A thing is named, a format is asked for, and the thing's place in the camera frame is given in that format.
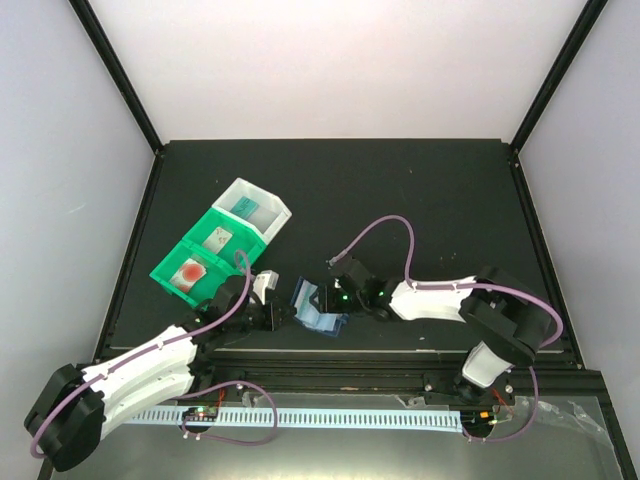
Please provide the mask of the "navy blue card holder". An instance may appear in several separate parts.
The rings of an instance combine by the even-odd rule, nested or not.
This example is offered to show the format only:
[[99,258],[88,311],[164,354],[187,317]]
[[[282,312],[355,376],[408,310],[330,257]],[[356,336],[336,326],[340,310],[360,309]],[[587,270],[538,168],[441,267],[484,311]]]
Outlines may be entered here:
[[329,337],[337,337],[341,328],[348,322],[347,314],[321,313],[311,303],[311,296],[317,286],[300,277],[294,289],[291,305],[296,309],[294,318],[307,330]]

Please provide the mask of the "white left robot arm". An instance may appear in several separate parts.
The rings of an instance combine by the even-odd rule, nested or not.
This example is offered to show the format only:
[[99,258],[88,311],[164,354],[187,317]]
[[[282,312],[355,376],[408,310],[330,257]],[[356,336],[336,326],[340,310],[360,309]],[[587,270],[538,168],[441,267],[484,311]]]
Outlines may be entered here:
[[267,271],[253,279],[232,275],[184,322],[144,344],[101,364],[58,368],[24,420],[32,455],[68,471],[151,407],[245,386],[245,373],[217,372],[213,356],[231,337],[273,332],[295,316],[295,306],[274,294],[276,282]]

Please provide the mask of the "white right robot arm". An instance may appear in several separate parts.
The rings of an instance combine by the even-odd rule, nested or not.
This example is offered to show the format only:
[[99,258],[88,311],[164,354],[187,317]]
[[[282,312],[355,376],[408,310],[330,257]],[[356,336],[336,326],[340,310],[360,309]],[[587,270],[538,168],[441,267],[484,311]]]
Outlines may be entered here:
[[531,367],[538,351],[561,336],[559,314],[524,284],[496,267],[449,282],[381,279],[348,256],[330,267],[334,283],[320,285],[309,301],[322,314],[366,313],[381,321],[440,320],[463,323],[479,339],[460,372],[428,383],[461,403],[484,401],[500,376]]

